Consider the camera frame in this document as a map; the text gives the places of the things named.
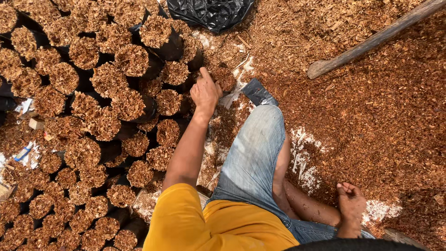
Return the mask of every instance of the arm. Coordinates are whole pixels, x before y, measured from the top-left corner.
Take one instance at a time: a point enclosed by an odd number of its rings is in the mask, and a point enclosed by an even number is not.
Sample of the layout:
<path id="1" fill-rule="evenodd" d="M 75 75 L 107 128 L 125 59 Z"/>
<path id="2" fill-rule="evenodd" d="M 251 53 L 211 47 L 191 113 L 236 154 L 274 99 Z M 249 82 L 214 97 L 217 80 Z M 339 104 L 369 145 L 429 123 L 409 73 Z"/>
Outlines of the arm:
<path id="1" fill-rule="evenodd" d="M 162 191 L 178 183 L 186 183 L 192 187 L 197 184 L 207 126 L 219 98 L 223 95 L 220 85 L 212 81 L 206 68 L 200 68 L 200 72 L 202 77 L 197 79 L 197 83 L 190 90 L 197 108 L 169 161 Z"/>
<path id="2" fill-rule="evenodd" d="M 337 185 L 339 193 L 339 209 L 341 211 L 341 227 L 338 238 L 361 237 L 362 213 L 366 208 L 366 200 L 361 190 L 344 182 Z"/>

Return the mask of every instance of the tool handle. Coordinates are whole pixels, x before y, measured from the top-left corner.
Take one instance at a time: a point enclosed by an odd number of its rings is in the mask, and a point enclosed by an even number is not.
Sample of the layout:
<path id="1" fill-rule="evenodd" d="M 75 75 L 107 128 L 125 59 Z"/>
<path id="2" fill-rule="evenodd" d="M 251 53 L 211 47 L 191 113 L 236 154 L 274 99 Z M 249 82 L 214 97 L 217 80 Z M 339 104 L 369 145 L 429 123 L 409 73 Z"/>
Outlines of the tool handle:
<path id="1" fill-rule="evenodd" d="M 367 40 L 361 42 L 355 47 L 343 52 L 341 55 L 331 60 L 318 60 L 310 65 L 307 70 L 307 76 L 310 79 L 315 79 L 322 74 L 325 74 L 341 65 L 348 63 L 364 52 L 386 41 L 398 32 L 413 25 L 421 19 L 428 17 L 432 13 L 439 10 L 446 4 L 446 0 L 426 0 L 419 6 L 415 7 L 404 16 L 398 18 L 395 22 L 385 27 L 380 32 L 369 37 Z"/>

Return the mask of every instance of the man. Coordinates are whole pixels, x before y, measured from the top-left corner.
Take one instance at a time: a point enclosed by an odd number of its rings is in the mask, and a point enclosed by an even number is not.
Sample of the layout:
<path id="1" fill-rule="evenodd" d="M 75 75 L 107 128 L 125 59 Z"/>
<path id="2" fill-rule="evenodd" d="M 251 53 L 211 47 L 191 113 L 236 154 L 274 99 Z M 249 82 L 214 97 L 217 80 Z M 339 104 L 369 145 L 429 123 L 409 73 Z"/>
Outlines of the man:
<path id="1" fill-rule="evenodd" d="M 190 91 L 197 108 L 167 168 L 144 251 L 284 250 L 334 237 L 373 238 L 361 233 L 365 198 L 359 188 L 337 184 L 338 210 L 285 179 L 290 141 L 272 105 L 256 107 L 240 129 L 202 211 L 195 185 L 222 90 L 206 68 L 200 71 Z"/>

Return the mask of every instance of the denim shorts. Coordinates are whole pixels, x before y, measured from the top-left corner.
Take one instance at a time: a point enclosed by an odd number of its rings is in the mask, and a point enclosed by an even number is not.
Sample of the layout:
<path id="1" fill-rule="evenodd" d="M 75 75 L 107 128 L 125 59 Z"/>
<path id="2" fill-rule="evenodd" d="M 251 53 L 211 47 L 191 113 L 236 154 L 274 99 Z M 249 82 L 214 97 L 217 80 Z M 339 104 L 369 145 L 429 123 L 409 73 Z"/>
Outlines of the denim shorts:
<path id="1" fill-rule="evenodd" d="M 208 202 L 227 200 L 259 206 L 279 217 L 300 244 L 335 237 L 337 228 L 290 219 L 274 202 L 273 176 L 284 141 L 285 125 L 280 109 L 274 105 L 257 106 L 232 143 Z M 374 238 L 365 231 L 362 237 Z"/>

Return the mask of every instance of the bare leg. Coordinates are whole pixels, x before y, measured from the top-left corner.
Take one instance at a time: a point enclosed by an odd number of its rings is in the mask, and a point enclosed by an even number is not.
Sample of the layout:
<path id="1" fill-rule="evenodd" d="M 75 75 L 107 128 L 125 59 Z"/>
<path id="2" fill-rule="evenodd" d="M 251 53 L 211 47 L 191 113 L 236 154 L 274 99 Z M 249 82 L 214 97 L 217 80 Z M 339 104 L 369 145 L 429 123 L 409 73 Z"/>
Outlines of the bare leg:
<path id="1" fill-rule="evenodd" d="M 311 198 L 287 179 L 284 180 L 283 185 L 289 205 L 301 220 L 339 227 L 341 213 L 338 209 Z"/>
<path id="2" fill-rule="evenodd" d="M 283 182 L 285 179 L 285 173 L 288 169 L 289 159 L 290 159 L 290 140 L 288 134 L 285 133 L 286 138 L 283 142 L 282 148 L 277 156 L 276 170 L 274 171 L 273 178 L 273 199 L 277 206 L 291 219 L 300 220 L 296 213 L 291 209 L 289 202 L 285 195 L 285 188 Z"/>

